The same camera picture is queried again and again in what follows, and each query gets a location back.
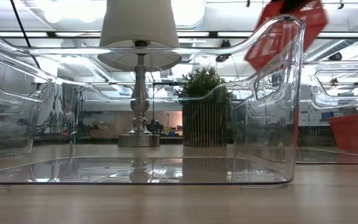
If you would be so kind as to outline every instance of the table surface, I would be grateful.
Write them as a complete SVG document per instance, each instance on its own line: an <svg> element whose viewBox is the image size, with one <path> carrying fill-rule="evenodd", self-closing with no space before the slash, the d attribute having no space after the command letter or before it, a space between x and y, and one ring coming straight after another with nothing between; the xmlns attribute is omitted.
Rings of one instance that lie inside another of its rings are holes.
<svg viewBox="0 0 358 224"><path fill-rule="evenodd" d="M0 187L0 223L358 223L358 165L298 166L275 188Z"/></svg>

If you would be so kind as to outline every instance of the ceiling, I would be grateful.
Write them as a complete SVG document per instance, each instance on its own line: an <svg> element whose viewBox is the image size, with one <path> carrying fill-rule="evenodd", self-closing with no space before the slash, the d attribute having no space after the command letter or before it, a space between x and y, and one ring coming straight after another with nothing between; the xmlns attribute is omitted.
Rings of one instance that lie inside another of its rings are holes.
<svg viewBox="0 0 358 224"><path fill-rule="evenodd" d="M323 0L330 18L324 31L358 31L358 1L343 1L344 7L338 9L340 0ZM26 31L100 31L106 7L106 0L15 0L14 2ZM267 2L267 0L251 0L250 6L247 7L246 0L172 0L172 8L178 30L251 32ZM20 31L10 0L0 0L0 31ZM7 38L7 40L14 45L26 46L24 39ZM236 45L243 40L230 39L230 43ZM305 53L305 58L326 60L325 55L340 51L343 60L358 60L358 41L352 41L351 44L346 45L340 43L343 47L333 49L333 46L339 46L340 41L317 39ZM219 47L222 39L182 39L181 42L181 45L185 47ZM98 46L99 40L97 38L33 38L30 43L33 47L91 47ZM148 81L180 81L182 74L187 74L196 67L216 67L215 57L194 55L193 58L190 64L178 65L170 73L151 74ZM44 67L51 67L50 61L51 59L49 62L44 60ZM92 63L92 61L73 63L72 60L61 60L59 67L65 67L65 69L60 69L59 75L72 76L78 81L103 82L97 74L95 75ZM105 73L111 82L134 81L134 76L130 73L118 72L103 65L96 65L96 69ZM220 76L229 81L253 73L243 57L229 58L223 67L217 67L217 71Z"/></svg>

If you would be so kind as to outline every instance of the red object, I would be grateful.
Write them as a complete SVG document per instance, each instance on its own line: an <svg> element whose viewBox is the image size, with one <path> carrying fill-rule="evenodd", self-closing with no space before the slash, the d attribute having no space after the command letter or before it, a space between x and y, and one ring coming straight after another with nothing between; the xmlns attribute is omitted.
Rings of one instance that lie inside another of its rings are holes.
<svg viewBox="0 0 358 224"><path fill-rule="evenodd" d="M358 114L330 118L338 148L358 154Z"/></svg>
<svg viewBox="0 0 358 224"><path fill-rule="evenodd" d="M267 4L259 19L257 29L265 21L280 15L283 3L284 1L276 1ZM290 11L289 14L302 19L306 24L304 50L311 45L328 23L321 0L307 1L300 7ZM244 60L248 61L256 70L260 70L274 56L280 54L287 44L296 37L298 29L299 27L291 22L279 22L270 26L247 52Z"/></svg>

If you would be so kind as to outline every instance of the green plant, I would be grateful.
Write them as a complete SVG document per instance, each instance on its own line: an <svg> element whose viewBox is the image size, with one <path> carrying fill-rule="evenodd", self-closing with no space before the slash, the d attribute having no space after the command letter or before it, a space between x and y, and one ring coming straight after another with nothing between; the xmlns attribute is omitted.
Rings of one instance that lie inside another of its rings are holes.
<svg viewBox="0 0 358 224"><path fill-rule="evenodd" d="M175 90L178 97L202 97L208 95L215 87L225 83L216 73L215 68L196 69L194 73L183 75L185 81L180 84L180 90ZM182 105L188 104L216 104L227 103L232 98L225 86L215 89L211 95L202 100L185 100L180 101Z"/></svg>

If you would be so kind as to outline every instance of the potted plant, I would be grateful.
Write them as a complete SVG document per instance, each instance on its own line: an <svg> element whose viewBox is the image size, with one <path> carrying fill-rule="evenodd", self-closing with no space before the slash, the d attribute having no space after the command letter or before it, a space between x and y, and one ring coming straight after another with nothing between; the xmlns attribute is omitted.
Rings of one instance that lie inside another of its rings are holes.
<svg viewBox="0 0 358 224"><path fill-rule="evenodd" d="M197 98L206 96L225 81L215 68L196 69L175 90L178 97ZM232 94L222 86L200 100L180 101L183 105L183 143L191 147L226 146L227 106Z"/></svg>

